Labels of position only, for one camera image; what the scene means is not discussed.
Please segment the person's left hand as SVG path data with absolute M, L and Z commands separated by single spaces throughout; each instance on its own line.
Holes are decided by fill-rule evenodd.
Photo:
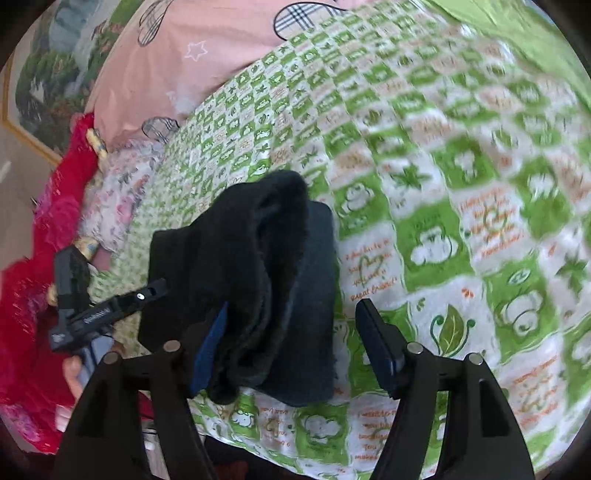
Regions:
M 78 379 L 82 367 L 83 364 L 79 356 L 67 358 L 62 363 L 63 377 L 74 398 L 74 404 L 71 407 L 58 406 L 56 408 L 55 427 L 59 432 L 64 432 L 67 429 L 73 409 L 82 395 L 84 387 Z

